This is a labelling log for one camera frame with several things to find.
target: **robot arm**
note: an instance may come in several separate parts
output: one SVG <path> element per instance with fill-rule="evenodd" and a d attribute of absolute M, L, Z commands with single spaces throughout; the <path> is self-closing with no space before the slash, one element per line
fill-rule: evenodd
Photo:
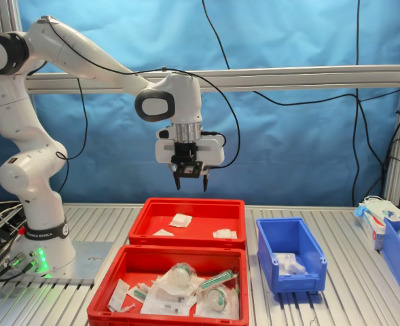
<path fill-rule="evenodd" d="M 24 253 L 28 257 L 24 264 L 33 257 L 37 267 L 32 274 L 59 269 L 75 257 L 61 197 L 49 184 L 65 163 L 55 153 L 67 157 L 67 151 L 39 123 L 24 86 L 26 76 L 46 61 L 78 78 L 122 87 L 136 96 L 135 110 L 145 121 L 170 119 L 171 125 L 157 132 L 156 160 L 169 164 L 177 189 L 181 177 L 203 175 L 205 190 L 210 166 L 224 160 L 223 138 L 202 135 L 196 78 L 171 73 L 151 83 L 50 16 L 34 22 L 27 33 L 0 33 L 0 133 L 20 150 L 1 166 L 0 183 L 23 203 L 26 232 L 14 243 L 10 256 Z"/>
<path fill-rule="evenodd" d="M 121 65 L 87 37 L 50 16 L 34 22 L 27 33 L 0 34 L 0 75 L 23 77 L 45 62 L 82 79 L 99 79 L 136 96 L 135 109 L 143 120 L 171 119 L 172 125 L 156 134 L 156 159 L 170 164 L 180 188 L 180 177 L 204 175 L 223 162 L 223 139 L 202 137 L 201 97 L 198 80 L 171 73 L 151 83 Z"/>

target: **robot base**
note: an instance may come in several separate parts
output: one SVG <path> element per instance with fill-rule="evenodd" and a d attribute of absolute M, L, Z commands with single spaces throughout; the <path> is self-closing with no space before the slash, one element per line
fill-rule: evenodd
<path fill-rule="evenodd" d="M 25 282 L 69 283 L 92 285 L 101 273 L 100 269 L 112 247 L 112 242 L 72 241 L 76 251 L 73 261 L 46 275 L 35 277 L 25 274 Z"/>

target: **blue curtain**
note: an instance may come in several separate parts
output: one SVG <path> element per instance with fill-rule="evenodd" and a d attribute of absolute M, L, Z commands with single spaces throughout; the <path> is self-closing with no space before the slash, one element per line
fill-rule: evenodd
<path fill-rule="evenodd" d="M 133 70 L 163 65 L 178 69 L 225 69 L 202 11 L 201 0 L 20 1 L 23 29 L 50 14 L 83 32 Z M 357 2 L 206 0 L 233 69 L 355 64 Z M 400 1 L 361 4 L 360 64 L 400 64 Z M 46 72 L 59 71 L 47 65 Z M 361 99 L 391 92 L 362 89 Z M 355 90 L 263 92 L 276 101 L 315 101 Z M 239 198 L 247 204 L 351 205 L 356 172 L 352 151 L 355 100 L 279 107 L 252 92 L 226 94 L 240 122 L 241 148 L 233 165 L 212 172 L 207 193 L 201 180 L 183 179 L 175 189 L 167 166 L 154 157 L 156 130 L 122 94 L 87 94 L 90 121 L 83 154 L 71 161 L 62 190 L 65 202 L 143 202 L 151 196 Z M 399 93 L 363 102 L 370 141 L 383 158 L 393 133 Z M 75 155 L 84 139 L 79 95 L 37 95 L 35 105 L 49 134 Z M 205 130 L 226 135 L 225 162 L 236 153 L 234 119 L 219 94 L 202 95 Z M 369 152 L 361 114 L 357 129 L 360 200 L 380 176 Z M 0 136 L 0 165 L 17 152 Z M 51 179 L 58 189 L 65 168 Z M 0 200 L 13 196 L 0 186 Z"/>

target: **green light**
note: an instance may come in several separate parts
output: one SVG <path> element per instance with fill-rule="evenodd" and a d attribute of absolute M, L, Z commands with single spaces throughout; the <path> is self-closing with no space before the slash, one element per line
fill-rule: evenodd
<path fill-rule="evenodd" d="M 39 258 L 41 260 L 41 263 L 43 265 L 43 268 L 39 270 L 39 272 L 45 272 L 46 270 L 49 269 L 49 265 L 46 261 L 46 257 L 44 255 L 44 251 L 41 248 L 38 248 L 38 253 L 39 253 Z"/>

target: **red plastic tray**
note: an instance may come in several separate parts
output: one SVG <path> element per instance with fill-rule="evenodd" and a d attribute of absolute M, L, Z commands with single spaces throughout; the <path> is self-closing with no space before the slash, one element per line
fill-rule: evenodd
<path fill-rule="evenodd" d="M 169 226 L 177 213 L 192 216 L 186 228 Z M 174 236 L 154 236 L 164 229 Z M 220 229 L 236 231 L 237 239 L 213 238 Z M 241 200 L 150 198 L 129 232 L 133 245 L 245 248 L 245 209 Z"/>
<path fill-rule="evenodd" d="M 239 321 L 227 319 L 210 319 L 193 317 L 196 309 L 194 305 L 190 316 L 162 316 L 141 314 L 142 304 L 130 296 L 126 296 L 123 306 L 135 303 L 129 312 L 111 312 L 107 304 L 121 278 L 131 287 L 138 282 L 151 285 L 151 280 L 165 274 L 173 265 L 186 262 L 196 269 L 199 277 L 211 277 L 223 270 L 235 270 L 239 273 Z M 225 285 L 232 287 L 229 281 Z M 106 273 L 100 287 L 88 306 L 88 320 L 90 326 L 212 326 L 249 324 L 248 287 L 247 287 L 247 259 L 246 253 L 240 249 L 216 248 L 180 248 L 127 245 L 121 247 Z"/>

